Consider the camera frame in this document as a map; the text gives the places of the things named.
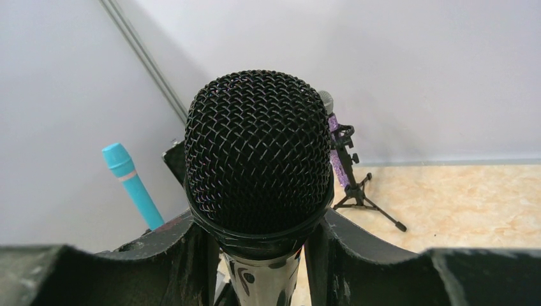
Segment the microphone grille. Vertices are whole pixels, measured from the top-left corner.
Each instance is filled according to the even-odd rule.
[[[290,229],[321,207],[332,173],[320,95],[296,77],[241,71],[206,85],[185,136],[195,209],[227,230]]]
[[[325,105],[327,115],[332,114],[332,109],[334,107],[334,99],[332,99],[332,96],[326,91],[319,91],[318,93],[323,100],[323,105]]]

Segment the pink band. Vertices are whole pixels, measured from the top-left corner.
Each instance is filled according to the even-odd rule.
[[[131,179],[132,177],[134,177],[135,175],[137,175],[137,171],[133,170],[132,172],[126,174],[125,176],[119,177],[119,181],[120,182],[125,182],[125,181]]]

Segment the purple microphone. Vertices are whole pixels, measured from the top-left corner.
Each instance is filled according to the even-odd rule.
[[[323,100],[325,109],[327,110],[327,116],[329,116],[328,120],[330,135],[334,140],[333,132],[340,127],[340,124],[336,120],[336,116],[332,112],[334,100],[332,99],[332,96],[326,91],[319,91],[318,93]],[[340,163],[340,158],[338,158],[338,153],[336,152],[336,150],[331,150],[330,152],[330,163],[332,164],[334,172],[336,172],[336,176],[338,177],[338,182],[340,182],[340,185],[342,185],[342,187],[346,187],[347,185],[349,185],[350,181],[348,180],[348,176],[344,171],[344,168],[342,167],[342,163]]]

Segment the black stand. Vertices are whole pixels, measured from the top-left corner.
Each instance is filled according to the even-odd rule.
[[[366,198],[364,193],[364,185],[366,182],[372,179],[372,173],[368,173],[366,177],[360,182],[357,183],[355,176],[353,175],[353,162],[356,164],[359,163],[359,157],[357,154],[350,156],[346,149],[346,146],[349,148],[353,147],[352,135],[354,134],[355,129],[353,126],[339,126],[336,131],[333,132],[334,139],[332,142],[332,148],[336,150],[342,168],[348,177],[349,184],[345,187],[346,196],[338,203],[332,207],[332,209],[337,210],[339,208],[347,207],[361,207],[370,210],[377,210],[381,212],[387,219],[394,223],[394,225],[401,231],[406,231],[407,228],[404,224],[400,223],[393,219],[388,213],[382,210],[378,205],[372,202],[369,198]],[[349,199],[355,199],[356,203],[354,204],[344,204]]]

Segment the black tripod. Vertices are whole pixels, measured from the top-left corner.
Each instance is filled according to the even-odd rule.
[[[353,147],[352,142],[352,135],[354,134],[355,129],[353,126],[342,126],[340,125],[334,132],[334,139],[332,141],[332,149],[336,150],[338,154],[338,158],[340,159],[340,163],[342,164],[342,168],[344,169],[344,172],[346,173],[346,176],[348,177],[349,184],[345,187],[346,196],[332,209],[337,210],[339,208],[347,208],[347,207],[362,207],[370,210],[377,210],[381,212],[387,219],[391,220],[391,222],[394,223],[394,225],[401,231],[406,231],[407,228],[404,224],[396,221],[393,219],[388,213],[386,213],[384,210],[382,210],[378,205],[376,205],[374,202],[372,202],[369,198],[366,198],[366,195],[364,193],[364,185],[366,182],[372,179],[372,173],[368,173],[366,177],[360,182],[357,183],[355,181],[355,176],[353,175],[353,162],[355,161],[356,164],[359,163],[359,157],[357,154],[353,154],[353,156],[350,156],[348,154],[348,151],[346,149],[346,146],[349,148]],[[356,203],[354,204],[344,204],[349,199],[355,199]]]

